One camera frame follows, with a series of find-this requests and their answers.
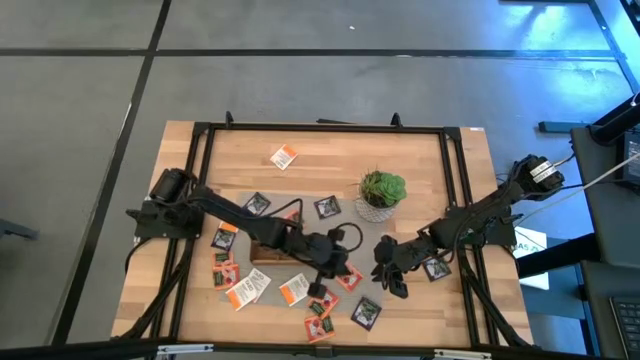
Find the gray floor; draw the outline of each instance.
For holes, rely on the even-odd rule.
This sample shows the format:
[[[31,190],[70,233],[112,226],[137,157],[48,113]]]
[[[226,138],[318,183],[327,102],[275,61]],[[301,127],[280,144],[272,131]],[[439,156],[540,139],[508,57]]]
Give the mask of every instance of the gray floor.
[[[0,47],[144,48],[160,5],[4,0]],[[628,31],[622,9],[615,1],[600,6],[633,60],[626,46],[633,47],[637,36]],[[580,4],[182,0],[172,5],[160,47],[548,50],[607,44]],[[631,63],[634,70],[639,64]],[[37,242],[0,242],[2,348],[45,341],[140,65],[139,58],[0,57],[0,218],[41,232]],[[551,159],[570,154],[568,137],[537,133],[539,121],[592,122],[630,95],[617,65],[601,61],[156,59],[70,341],[109,336],[133,233],[124,209],[137,207],[144,196],[167,120],[220,121],[229,110],[237,121],[323,117],[383,124],[397,111],[406,124],[485,127],[501,173],[529,153]],[[562,170],[567,184],[579,182],[575,164]],[[517,210],[542,205],[522,203]],[[591,230],[581,196],[524,226],[554,237]],[[575,330],[575,323],[539,315],[531,320],[543,347],[584,351],[579,331],[566,330]]]

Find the card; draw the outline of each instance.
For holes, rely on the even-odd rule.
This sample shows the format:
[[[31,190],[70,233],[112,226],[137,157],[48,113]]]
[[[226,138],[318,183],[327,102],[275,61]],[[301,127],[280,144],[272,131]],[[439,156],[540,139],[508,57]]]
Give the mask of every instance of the card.
[[[308,317],[304,319],[304,327],[307,329],[309,344],[328,339],[336,334],[331,318],[328,316],[324,319],[317,316]]]
[[[309,290],[309,282],[302,273],[280,285],[280,292],[289,306],[307,297],[307,290]]]
[[[351,320],[355,321],[367,331],[371,331],[381,311],[382,308],[378,304],[363,296],[358,306],[356,306],[353,315],[351,315]]]
[[[216,231],[216,234],[213,236],[211,246],[229,251],[231,250],[231,245],[233,245],[233,240],[236,238],[237,233],[237,227],[221,221],[220,226],[218,226],[218,231]]]
[[[216,290],[228,289],[240,280],[238,265],[225,266],[213,269],[213,288]]]
[[[276,164],[280,170],[284,170],[297,156],[298,153],[293,151],[289,145],[284,144],[278,151],[276,151],[275,154],[273,154],[273,156],[271,156],[271,162]]]
[[[326,219],[333,215],[338,215],[342,210],[340,210],[340,204],[338,204],[338,199],[336,199],[335,195],[331,195],[328,198],[318,200],[313,203],[316,207],[316,211],[318,212],[318,216],[320,219]]]
[[[349,271],[351,272],[351,275],[336,276],[336,281],[340,285],[342,285],[342,287],[344,287],[348,292],[351,292],[353,291],[353,289],[356,288],[356,286],[358,286],[360,281],[364,279],[364,276],[362,276],[360,271],[358,271],[358,269],[353,267],[351,263],[346,263],[345,265],[347,266],[347,269],[349,269]]]
[[[229,301],[231,301],[233,309],[238,311],[255,299],[258,292],[256,291],[255,286],[253,286],[251,279],[247,276],[240,280],[239,283],[235,284],[231,289],[227,290],[225,294],[229,297]]]
[[[336,306],[338,301],[340,301],[340,298],[336,294],[327,290],[327,293],[324,295],[324,298],[322,299],[311,298],[307,306],[318,317],[320,317],[320,319],[324,319],[329,315],[329,312],[331,312],[331,309],[333,309]]]
[[[242,207],[249,210],[253,215],[261,215],[271,205],[271,201],[260,193],[255,193]]]
[[[422,263],[429,281],[436,281],[451,274],[449,265],[440,258],[429,258]]]
[[[251,279],[251,283],[253,283],[253,286],[256,288],[256,292],[257,292],[256,298],[253,299],[253,302],[258,302],[258,298],[260,298],[260,295],[262,295],[264,290],[267,288],[267,286],[271,282],[271,278],[263,274],[260,270],[256,268],[251,269],[251,272],[247,277]]]
[[[215,253],[213,254],[213,269],[222,268],[233,265],[233,253]]]

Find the wooden table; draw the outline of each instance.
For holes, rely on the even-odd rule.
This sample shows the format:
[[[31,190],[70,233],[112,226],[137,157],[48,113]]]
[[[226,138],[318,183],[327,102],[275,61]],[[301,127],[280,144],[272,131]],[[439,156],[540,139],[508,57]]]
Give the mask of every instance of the wooden table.
[[[184,167],[192,128],[193,122],[167,123],[151,185],[163,169]],[[482,129],[461,131],[473,198],[478,200],[496,189],[489,147]],[[269,158],[284,143],[299,155],[281,171]],[[199,150],[203,148],[204,137]],[[458,203],[463,203],[452,142],[449,152]],[[201,154],[194,169],[200,168],[200,162]],[[436,135],[217,130],[207,185],[231,200],[239,192],[248,191],[353,199],[356,193],[352,184],[376,168],[406,179],[408,197],[386,222],[387,233],[398,241],[415,238],[417,229],[444,214],[448,200]],[[230,303],[218,300],[219,294],[213,289],[210,247],[218,223],[218,219],[206,216],[202,238],[196,243],[179,340],[306,344],[303,319],[311,315],[310,311],[251,304],[235,312]],[[167,240],[154,239],[133,256],[113,335],[128,330],[156,295],[166,249]],[[518,334],[532,341],[513,259],[497,246],[486,246],[484,258],[493,300]],[[433,283],[423,271],[407,274],[409,298],[403,300],[387,292],[381,304],[383,311],[371,332],[352,322],[350,313],[332,314],[337,334],[327,343],[470,346],[457,264],[451,269],[453,275]],[[361,270],[368,273],[371,269]],[[167,304],[162,335],[168,334],[173,299]],[[481,340],[487,342],[482,306],[477,299],[475,309]]]

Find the gray mat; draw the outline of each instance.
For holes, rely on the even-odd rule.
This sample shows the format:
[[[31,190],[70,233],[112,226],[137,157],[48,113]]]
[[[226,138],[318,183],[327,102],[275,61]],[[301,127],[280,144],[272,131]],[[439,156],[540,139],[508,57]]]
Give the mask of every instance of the gray mat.
[[[238,196],[237,203],[240,205],[244,205],[253,194],[253,192],[241,193]],[[290,195],[279,195],[271,193],[261,194],[266,196],[271,201],[271,205],[265,210],[265,213],[269,213],[270,211],[273,211],[296,198]],[[340,214],[320,220],[318,218],[318,213],[313,206],[313,202],[318,201],[322,198],[311,196],[299,197],[304,203],[302,218],[305,222],[305,233],[318,232],[321,234],[326,234],[329,229],[341,223],[353,222],[358,224],[358,226],[362,228],[362,232],[364,234],[364,240],[360,248],[349,254],[349,262],[353,264],[353,266],[355,266],[356,269],[358,269],[364,276],[364,279],[360,281],[358,286],[352,292],[347,292],[342,287],[342,285],[340,285],[335,280],[325,279],[322,281],[322,283],[326,285],[331,292],[340,297],[340,302],[336,305],[335,308],[333,308],[332,312],[353,312],[362,296],[366,296],[377,304],[382,304],[384,293],[382,291],[382,287],[380,286],[380,283],[372,282],[372,277],[369,274],[375,267],[375,262],[373,260],[373,248],[378,244],[378,242],[380,242],[380,236],[386,229],[384,223],[374,224],[363,220],[356,212],[353,201],[342,199],[338,199],[338,202],[340,203],[340,209],[342,210]],[[296,209],[296,206],[297,205],[292,205],[291,207],[276,215],[282,217],[286,216],[292,210]],[[345,248],[350,249],[358,243],[358,232],[351,227],[345,227],[344,230],[345,238],[342,241],[342,245]],[[247,235],[247,233],[243,231],[239,231],[236,235],[236,239],[233,243],[231,251],[234,255],[234,261],[240,267],[240,277],[244,278],[245,276],[249,275],[251,269],[256,267],[258,270],[262,271],[265,275],[271,278],[271,283],[266,288],[264,293],[262,293],[262,296],[260,296],[258,304],[288,307],[289,305],[285,302],[284,297],[282,297],[282,294],[280,293],[280,285],[284,284],[299,273],[303,273],[309,283],[313,282],[313,280],[315,280],[316,278],[317,272],[311,267],[302,264],[253,266],[253,264],[249,260],[250,250],[251,241],[249,239],[249,235]],[[229,301],[224,292],[220,292],[220,299],[226,302]],[[292,307],[301,309],[306,308],[308,302],[309,297],[306,297]]]

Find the desk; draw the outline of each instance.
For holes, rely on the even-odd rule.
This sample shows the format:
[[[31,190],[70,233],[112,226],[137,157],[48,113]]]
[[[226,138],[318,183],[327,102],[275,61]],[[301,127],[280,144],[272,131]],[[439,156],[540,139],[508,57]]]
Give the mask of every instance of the desk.
[[[638,297],[640,270],[582,261],[584,293],[593,316],[600,355],[624,359],[625,353],[609,303],[610,297]]]
[[[167,123],[152,185],[163,169],[184,166],[192,128],[193,122]],[[482,129],[461,130],[472,195],[480,199],[496,189],[486,136]],[[284,143],[299,155],[287,170],[281,171],[269,158]],[[457,199],[463,203],[455,150],[452,142],[449,145]],[[194,168],[199,168],[201,157],[196,157]],[[417,229],[444,214],[448,200],[439,140],[435,135],[216,130],[207,185],[231,200],[247,191],[354,199],[356,190],[352,184],[367,170],[375,168],[399,174],[407,182],[409,196],[386,222],[388,234],[399,241],[411,240]],[[306,344],[303,319],[310,316],[307,310],[258,303],[235,312],[229,303],[218,300],[219,295],[213,289],[209,246],[217,226],[216,218],[206,216],[202,238],[195,245],[179,340]],[[128,330],[155,296],[166,248],[166,240],[154,239],[133,256],[113,335]],[[485,247],[484,258],[492,298],[519,335],[532,341],[513,259],[504,249],[494,246]],[[332,313],[336,336],[327,343],[470,346],[458,266],[452,264],[451,268],[453,275],[433,283],[422,271],[409,273],[405,277],[409,298],[403,300],[386,293],[381,304],[383,311],[371,332],[352,322],[350,313]],[[371,269],[361,269],[367,274],[367,280]],[[169,299],[162,335],[168,333],[172,304]],[[482,306],[477,300],[475,309],[480,337],[486,342]]]
[[[589,129],[571,130],[571,140],[584,183],[617,164],[616,146],[598,145],[591,139]],[[603,181],[613,178],[610,175]],[[586,190],[585,196],[594,233],[518,259],[521,277],[576,264],[581,260],[640,268],[640,242],[635,241],[640,196],[616,184],[594,185]]]

